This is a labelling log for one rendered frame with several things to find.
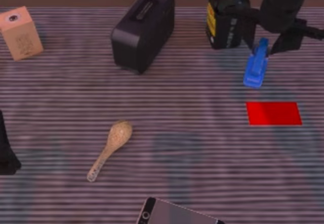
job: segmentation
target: red paper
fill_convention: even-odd
[[[295,102],[247,102],[246,105],[250,125],[302,125]]]

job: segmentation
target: tabletop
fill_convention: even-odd
[[[0,176],[1,223],[135,224],[148,196],[226,224],[324,223],[323,42],[271,56],[255,90],[242,82],[245,44],[211,49],[205,8],[176,9],[172,37],[141,76],[113,61],[125,8],[29,11],[44,52],[15,62],[0,41],[0,109],[22,163]],[[324,8],[299,16],[324,28]],[[252,127],[251,100],[297,102],[303,125]],[[120,119],[131,140],[88,182]]]

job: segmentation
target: yellow label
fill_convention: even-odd
[[[215,12],[213,10],[213,7],[210,3],[208,3],[207,6],[207,25],[209,30],[211,31],[211,34],[213,36],[216,35],[216,19],[215,19]]]

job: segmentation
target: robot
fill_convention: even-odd
[[[299,50],[303,38],[323,40],[324,30],[307,26],[296,18],[305,0],[263,0],[260,9],[251,8],[250,0],[209,0],[206,34],[214,49],[238,47],[244,40],[251,50],[243,83],[260,88],[268,58],[275,53]],[[267,38],[255,45],[256,26],[279,36],[269,47]]]

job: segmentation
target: gray device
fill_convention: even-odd
[[[157,198],[146,199],[137,224],[225,224],[214,217]]]

